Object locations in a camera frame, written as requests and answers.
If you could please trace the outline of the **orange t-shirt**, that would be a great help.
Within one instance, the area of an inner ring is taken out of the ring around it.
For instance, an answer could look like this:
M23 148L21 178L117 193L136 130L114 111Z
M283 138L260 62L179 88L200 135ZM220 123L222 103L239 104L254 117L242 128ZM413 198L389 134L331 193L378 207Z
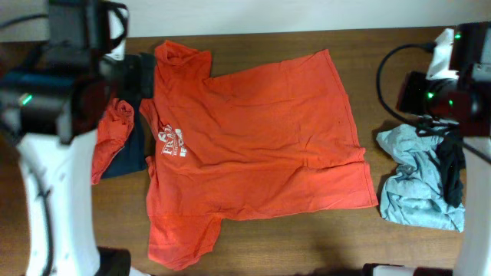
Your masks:
M328 51L212 77L212 55L155 50L140 105L147 157L148 256L180 271L211 252L225 219L376 206L348 95Z

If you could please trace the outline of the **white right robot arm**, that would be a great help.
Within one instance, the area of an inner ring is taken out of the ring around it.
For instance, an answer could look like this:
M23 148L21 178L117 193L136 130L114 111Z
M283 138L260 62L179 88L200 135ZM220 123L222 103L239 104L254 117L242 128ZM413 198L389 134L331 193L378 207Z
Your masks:
M395 119L403 115L452 120L461 139L433 130L419 119L417 130L438 135L463 149L467 171L466 230L454 268L410 268L366 264L364 275L488 275L490 273L490 23L464 23L435 41L419 44L433 55L425 74L411 72L396 108L381 106Z

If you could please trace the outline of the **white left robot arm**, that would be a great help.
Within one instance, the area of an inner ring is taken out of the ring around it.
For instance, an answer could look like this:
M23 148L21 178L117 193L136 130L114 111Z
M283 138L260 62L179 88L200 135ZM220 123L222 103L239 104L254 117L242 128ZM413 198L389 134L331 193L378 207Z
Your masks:
M97 245L91 172L114 96L153 94L154 57L124 52L130 14L115 1L49 1L48 40L1 79L1 132L19 155L29 275L135 275L126 249Z

